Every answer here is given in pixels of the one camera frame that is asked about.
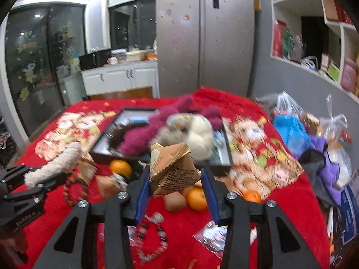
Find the white wall shelf unit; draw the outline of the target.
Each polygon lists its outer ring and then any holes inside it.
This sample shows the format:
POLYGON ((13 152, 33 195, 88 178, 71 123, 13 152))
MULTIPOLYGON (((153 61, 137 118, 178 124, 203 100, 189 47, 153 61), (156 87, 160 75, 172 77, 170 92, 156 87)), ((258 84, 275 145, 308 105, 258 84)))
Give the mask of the white wall shelf unit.
POLYGON ((358 30, 335 0, 271 0, 271 57, 358 102, 358 30))

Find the brown furry plush toy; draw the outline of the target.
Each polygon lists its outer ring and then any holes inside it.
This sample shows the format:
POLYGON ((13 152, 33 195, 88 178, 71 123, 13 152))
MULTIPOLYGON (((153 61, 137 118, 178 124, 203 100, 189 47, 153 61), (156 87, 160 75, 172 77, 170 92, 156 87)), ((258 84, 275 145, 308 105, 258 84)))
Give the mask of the brown furry plush toy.
POLYGON ((130 123, 115 125, 112 130, 107 133, 108 147, 112 149, 118 149, 118 146, 123 142, 125 134, 135 128, 141 128, 146 126, 147 123, 130 123))

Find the gold triangular snack packet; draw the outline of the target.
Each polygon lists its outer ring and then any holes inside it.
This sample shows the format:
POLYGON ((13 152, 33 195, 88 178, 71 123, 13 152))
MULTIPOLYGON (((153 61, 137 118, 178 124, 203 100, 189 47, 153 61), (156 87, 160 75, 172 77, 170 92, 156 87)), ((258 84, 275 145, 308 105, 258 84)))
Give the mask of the gold triangular snack packet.
POLYGON ((189 188, 200 180, 190 148, 185 143, 162 146, 151 145, 150 191, 154 197, 168 195, 189 188))

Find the beige fluffy plush toy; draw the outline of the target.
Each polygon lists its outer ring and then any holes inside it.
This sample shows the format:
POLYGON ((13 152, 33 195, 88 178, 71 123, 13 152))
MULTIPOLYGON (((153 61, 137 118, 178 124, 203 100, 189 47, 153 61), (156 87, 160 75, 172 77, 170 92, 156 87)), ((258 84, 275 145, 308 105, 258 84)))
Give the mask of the beige fluffy plush toy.
POLYGON ((161 127, 156 136, 151 140, 151 144, 159 144, 162 146, 176 145, 183 143, 187 139, 187 132, 180 129, 170 129, 167 126, 161 127))

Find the silver double door refrigerator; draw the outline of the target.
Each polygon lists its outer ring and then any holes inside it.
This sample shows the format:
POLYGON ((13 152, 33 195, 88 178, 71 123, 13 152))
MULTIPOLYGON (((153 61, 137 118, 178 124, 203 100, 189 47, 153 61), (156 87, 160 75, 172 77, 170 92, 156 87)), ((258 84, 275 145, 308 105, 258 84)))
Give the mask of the silver double door refrigerator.
POLYGON ((254 17, 254 0, 156 0, 160 96, 208 87, 245 97, 254 17))

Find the Choco Magic snack packet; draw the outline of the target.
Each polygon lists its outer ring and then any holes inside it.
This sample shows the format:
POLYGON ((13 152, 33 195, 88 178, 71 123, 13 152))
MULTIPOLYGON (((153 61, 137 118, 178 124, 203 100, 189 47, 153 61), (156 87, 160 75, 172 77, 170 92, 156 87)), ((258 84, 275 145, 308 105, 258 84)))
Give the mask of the Choco Magic snack packet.
POLYGON ((96 164, 87 158, 81 157, 79 159, 79 177, 89 186, 90 182, 96 175, 98 167, 96 164))

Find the magenta plush bear toy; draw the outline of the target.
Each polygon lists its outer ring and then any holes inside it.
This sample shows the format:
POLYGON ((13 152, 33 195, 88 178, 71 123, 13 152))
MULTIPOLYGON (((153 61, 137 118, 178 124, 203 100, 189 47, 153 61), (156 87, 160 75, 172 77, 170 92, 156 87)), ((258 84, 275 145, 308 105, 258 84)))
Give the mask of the magenta plush bear toy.
POLYGON ((171 115, 184 114, 189 111, 193 104, 191 95, 180 97, 174 104, 161 107, 155 115, 149 118, 149 122, 125 131, 122 141, 117 145, 117 149, 127 157, 137 157, 143 154, 150 147, 150 142, 158 134, 159 130, 166 125, 167 119, 171 115))

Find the purple cloth item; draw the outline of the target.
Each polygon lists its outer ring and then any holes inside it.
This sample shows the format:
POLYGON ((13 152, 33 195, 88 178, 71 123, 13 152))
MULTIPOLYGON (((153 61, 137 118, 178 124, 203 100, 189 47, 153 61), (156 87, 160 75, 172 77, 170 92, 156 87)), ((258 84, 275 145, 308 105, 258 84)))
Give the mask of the purple cloth item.
POLYGON ((332 205, 341 205, 342 188, 335 188, 335 184, 339 179, 339 164, 332 163, 328 155, 328 143, 323 137, 310 135, 311 146, 324 157, 324 167, 318 172, 320 179, 324 185, 324 189, 331 199, 332 205))

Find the white fluffy panda plush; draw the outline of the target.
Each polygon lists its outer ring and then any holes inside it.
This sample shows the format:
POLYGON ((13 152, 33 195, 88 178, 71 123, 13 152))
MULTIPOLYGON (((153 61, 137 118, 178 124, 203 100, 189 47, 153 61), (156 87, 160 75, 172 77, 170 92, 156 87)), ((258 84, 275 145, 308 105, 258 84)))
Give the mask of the white fluffy panda plush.
POLYGON ((80 161, 82 153, 80 142, 73 141, 72 143, 69 143, 59 156, 42 167, 25 174, 24 184, 28 189, 31 189, 52 176, 63 172, 71 172, 80 161))

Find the blue plastic bag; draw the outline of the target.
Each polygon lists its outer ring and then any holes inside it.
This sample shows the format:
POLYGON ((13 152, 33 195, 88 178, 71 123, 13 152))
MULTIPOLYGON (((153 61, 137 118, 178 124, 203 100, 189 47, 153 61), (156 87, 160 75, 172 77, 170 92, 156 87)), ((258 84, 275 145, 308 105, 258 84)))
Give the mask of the blue plastic bag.
POLYGON ((299 159, 306 150, 314 148, 299 118, 292 115, 277 115, 273 120, 273 126, 296 159, 299 159))

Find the black microwave oven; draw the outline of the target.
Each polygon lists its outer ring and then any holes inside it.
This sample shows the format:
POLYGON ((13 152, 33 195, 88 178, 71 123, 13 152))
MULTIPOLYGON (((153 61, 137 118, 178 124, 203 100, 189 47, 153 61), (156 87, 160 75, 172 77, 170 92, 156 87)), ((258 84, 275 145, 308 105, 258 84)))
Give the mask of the black microwave oven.
POLYGON ((107 64, 109 58, 111 58, 111 49, 99 50, 90 54, 83 55, 79 58, 80 69, 90 70, 98 67, 102 67, 107 64))

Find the red teddy bear tablecloth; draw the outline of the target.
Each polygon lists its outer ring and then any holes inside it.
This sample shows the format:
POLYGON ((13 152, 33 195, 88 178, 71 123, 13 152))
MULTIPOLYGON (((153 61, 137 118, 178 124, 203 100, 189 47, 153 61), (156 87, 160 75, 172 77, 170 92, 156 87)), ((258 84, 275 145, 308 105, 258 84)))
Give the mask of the red teddy bear tablecloth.
MULTIPOLYGON (((259 120, 266 117, 265 111, 255 102, 211 88, 201 88, 194 92, 193 109, 218 106, 224 118, 235 119, 236 116, 259 120)), ((100 100, 82 101, 66 108, 66 112, 93 113, 119 112, 123 108, 159 108, 175 102, 173 98, 100 100)), ((328 241, 326 222, 313 193, 311 183, 305 174, 297 181, 282 189, 275 189, 270 199, 275 200, 288 218, 301 233, 307 245, 318 260, 321 268, 330 266, 330 243, 328 241)), ((63 187, 48 193, 44 203, 44 214, 24 228, 27 241, 28 257, 24 268, 32 268, 41 251, 54 232, 72 210, 63 196, 63 187)), ((169 212, 161 198, 149 201, 147 211, 159 212, 164 216, 163 228, 168 235, 168 249, 153 261, 140 264, 135 251, 132 252, 136 268, 217 268, 221 260, 193 238, 193 235, 210 220, 207 210, 194 211, 185 208, 169 212)))

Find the clear plastic packet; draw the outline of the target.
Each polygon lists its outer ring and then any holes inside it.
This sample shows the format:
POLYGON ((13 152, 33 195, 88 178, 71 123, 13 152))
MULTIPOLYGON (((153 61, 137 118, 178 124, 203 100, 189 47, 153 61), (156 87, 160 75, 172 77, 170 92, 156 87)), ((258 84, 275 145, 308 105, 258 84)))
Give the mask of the clear plastic packet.
POLYGON ((215 254, 216 257, 222 259, 227 229, 227 226, 217 226, 215 222, 211 220, 200 231, 195 233, 193 238, 215 254))

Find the white kitchen cabinet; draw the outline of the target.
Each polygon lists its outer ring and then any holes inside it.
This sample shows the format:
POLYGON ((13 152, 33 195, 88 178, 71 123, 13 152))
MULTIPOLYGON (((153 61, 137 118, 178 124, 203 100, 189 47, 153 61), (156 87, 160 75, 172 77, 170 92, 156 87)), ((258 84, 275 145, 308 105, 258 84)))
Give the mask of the white kitchen cabinet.
POLYGON ((105 65, 81 72, 86 95, 98 95, 152 87, 153 97, 160 96, 157 61, 135 61, 105 65))

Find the cream fluffy plush toy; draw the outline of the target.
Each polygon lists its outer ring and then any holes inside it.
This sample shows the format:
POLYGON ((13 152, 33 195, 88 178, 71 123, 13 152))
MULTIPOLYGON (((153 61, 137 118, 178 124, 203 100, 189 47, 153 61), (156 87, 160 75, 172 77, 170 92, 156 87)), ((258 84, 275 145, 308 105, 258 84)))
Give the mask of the cream fluffy plush toy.
POLYGON ((209 120, 202 115, 194 115, 187 131, 186 144, 196 162, 208 160, 212 156, 214 135, 209 120))

